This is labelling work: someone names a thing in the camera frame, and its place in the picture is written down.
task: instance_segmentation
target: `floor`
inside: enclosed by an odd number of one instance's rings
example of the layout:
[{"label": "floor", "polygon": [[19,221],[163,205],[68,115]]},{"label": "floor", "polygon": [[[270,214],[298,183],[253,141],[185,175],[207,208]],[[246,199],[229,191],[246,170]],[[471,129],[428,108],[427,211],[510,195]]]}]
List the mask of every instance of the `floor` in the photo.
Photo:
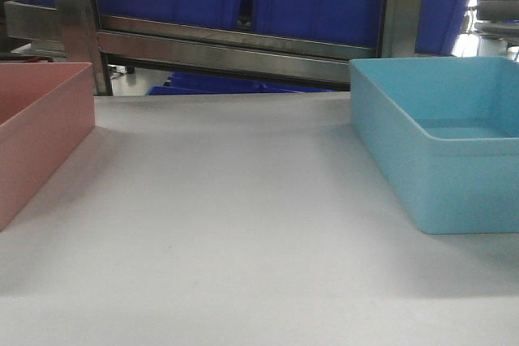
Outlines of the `floor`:
[{"label": "floor", "polygon": [[115,96],[144,96],[150,87],[164,84],[169,75],[171,72],[142,68],[133,74],[112,74],[112,89]]}]

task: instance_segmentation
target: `metal shelf frame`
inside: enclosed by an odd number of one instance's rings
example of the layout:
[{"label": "metal shelf frame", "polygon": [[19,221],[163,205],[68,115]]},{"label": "metal shelf frame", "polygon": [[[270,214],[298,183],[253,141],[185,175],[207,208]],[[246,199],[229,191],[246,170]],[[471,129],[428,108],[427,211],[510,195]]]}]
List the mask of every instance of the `metal shelf frame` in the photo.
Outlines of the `metal shelf frame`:
[{"label": "metal shelf frame", "polygon": [[112,95],[108,63],[346,90],[349,60],[415,55],[421,1],[383,1],[376,48],[101,15],[97,0],[8,2],[6,18],[8,34],[33,40],[33,53],[91,62],[96,95]]}]

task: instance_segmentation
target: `pink plastic tray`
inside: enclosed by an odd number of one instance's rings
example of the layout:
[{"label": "pink plastic tray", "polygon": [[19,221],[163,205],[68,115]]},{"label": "pink plastic tray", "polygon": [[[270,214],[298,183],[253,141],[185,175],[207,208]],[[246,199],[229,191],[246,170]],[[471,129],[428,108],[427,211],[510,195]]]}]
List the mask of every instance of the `pink plastic tray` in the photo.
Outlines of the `pink plastic tray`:
[{"label": "pink plastic tray", "polygon": [[87,63],[0,64],[0,230],[95,125]]}]

